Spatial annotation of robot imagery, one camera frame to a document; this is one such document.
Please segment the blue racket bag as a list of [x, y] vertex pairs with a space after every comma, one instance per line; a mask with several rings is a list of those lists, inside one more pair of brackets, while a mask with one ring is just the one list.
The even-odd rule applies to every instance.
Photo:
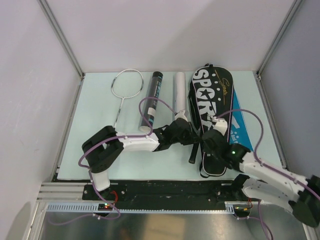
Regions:
[[232, 112], [229, 142], [231, 144], [241, 144], [253, 151], [242, 111]]

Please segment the black shuttlecock tube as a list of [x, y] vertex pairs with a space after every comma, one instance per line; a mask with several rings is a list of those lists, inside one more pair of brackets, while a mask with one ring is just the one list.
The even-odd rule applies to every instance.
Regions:
[[[159, 71], [153, 72], [148, 85], [146, 97], [158, 98], [161, 91], [162, 81], [163, 81], [163, 73]], [[157, 104], [158, 104], [158, 101], [153, 98], [152, 99], [148, 98], [144, 101], [143, 115], [146, 118], [147, 122], [150, 123], [151, 126], [153, 126], [154, 124]], [[139, 130], [142, 131], [143, 133], [148, 133], [151, 130], [147, 122], [141, 119]]]

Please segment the black racket bag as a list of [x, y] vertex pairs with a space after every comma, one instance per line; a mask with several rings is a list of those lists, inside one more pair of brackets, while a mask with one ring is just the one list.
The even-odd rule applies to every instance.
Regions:
[[[194, 72], [189, 84], [188, 102], [193, 129], [197, 134], [202, 137], [204, 133], [214, 128], [215, 123], [212, 122], [212, 117], [233, 109], [233, 97], [233, 76], [226, 68], [207, 63]], [[224, 135], [228, 143], [232, 113], [227, 113], [222, 118], [228, 123], [228, 129]], [[205, 179], [223, 176], [227, 170], [223, 162], [205, 153], [203, 143], [199, 146], [200, 176]]]

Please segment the white shuttlecock tube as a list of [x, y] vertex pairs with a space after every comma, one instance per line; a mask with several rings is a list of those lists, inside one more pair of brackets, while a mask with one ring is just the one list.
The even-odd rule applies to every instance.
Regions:
[[177, 72], [173, 77], [173, 109], [176, 113], [187, 109], [186, 75]]

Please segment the white racket black grip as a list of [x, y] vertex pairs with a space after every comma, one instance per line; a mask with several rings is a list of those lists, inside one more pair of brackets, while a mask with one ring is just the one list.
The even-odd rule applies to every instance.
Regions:
[[144, 77], [142, 73], [133, 68], [120, 71], [112, 80], [111, 93], [121, 99], [113, 127], [117, 126], [125, 100], [135, 98], [144, 88]]

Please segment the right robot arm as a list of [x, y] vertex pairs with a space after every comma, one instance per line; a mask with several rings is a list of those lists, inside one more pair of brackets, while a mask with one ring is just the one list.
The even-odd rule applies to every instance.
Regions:
[[247, 147], [228, 143], [224, 135], [211, 129], [203, 134], [205, 153], [240, 174], [231, 187], [232, 197], [259, 199], [279, 206], [301, 223], [317, 228], [320, 225], [320, 178], [307, 178], [257, 159]]

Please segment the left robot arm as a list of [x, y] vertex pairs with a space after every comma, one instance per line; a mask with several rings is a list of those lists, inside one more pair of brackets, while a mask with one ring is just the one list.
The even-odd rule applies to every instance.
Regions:
[[183, 118], [153, 129], [151, 133], [125, 134], [117, 132], [110, 125], [103, 127], [81, 146], [94, 185], [94, 195], [101, 200], [110, 196], [108, 169], [121, 153], [159, 152], [169, 149], [173, 144], [187, 146], [199, 143], [200, 140], [191, 123]]

